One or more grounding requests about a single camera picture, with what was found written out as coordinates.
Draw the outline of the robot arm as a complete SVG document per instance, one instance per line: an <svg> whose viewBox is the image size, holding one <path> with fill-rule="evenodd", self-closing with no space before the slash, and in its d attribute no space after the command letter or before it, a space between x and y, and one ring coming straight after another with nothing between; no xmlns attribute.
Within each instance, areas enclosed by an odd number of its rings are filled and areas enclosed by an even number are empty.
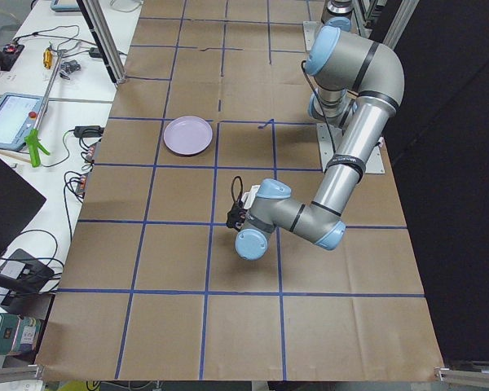
<svg viewBox="0 0 489 391"><path fill-rule="evenodd" d="M341 141L310 204L295 200L282 182L262 181L235 241L236 252L249 261L264 255L277 227L326 250L339 245L346 230L341 215L403 100L403 67L394 51L331 20L317 33L302 68L316 84L310 115L340 129Z"/></svg>

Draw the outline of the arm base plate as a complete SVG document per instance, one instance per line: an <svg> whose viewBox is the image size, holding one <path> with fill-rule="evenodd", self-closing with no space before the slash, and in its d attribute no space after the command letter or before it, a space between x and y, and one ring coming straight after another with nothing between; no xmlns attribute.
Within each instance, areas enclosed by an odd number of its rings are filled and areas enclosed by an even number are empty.
<svg viewBox="0 0 489 391"><path fill-rule="evenodd" d="M326 169L327 163L333 156L333 147L338 148L341 146L343 135L339 128L330 127L331 132L328 132L328 127L324 123L318 123L316 125L316 135L319 145L319 156L322 166L322 171ZM385 167L383 165L381 149L376 145L372 149L372 153L366 162L366 174L385 174Z"/></svg>

